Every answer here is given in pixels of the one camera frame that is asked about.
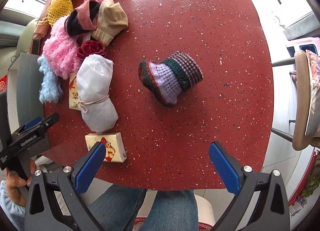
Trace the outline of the person's left hand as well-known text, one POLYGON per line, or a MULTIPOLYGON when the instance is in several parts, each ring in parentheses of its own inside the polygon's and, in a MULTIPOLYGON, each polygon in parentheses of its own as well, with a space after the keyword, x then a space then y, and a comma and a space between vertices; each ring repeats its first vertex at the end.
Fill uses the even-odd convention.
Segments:
POLYGON ((19 188, 24 186, 29 187, 31 184, 32 176, 36 171, 36 164, 32 159, 30 160, 29 170, 31 175, 27 180, 20 178, 19 176, 13 174, 13 171, 11 171, 8 173, 5 181, 8 197, 12 200, 12 202, 14 202, 14 204, 22 207, 25 207, 27 201, 19 191, 19 188))

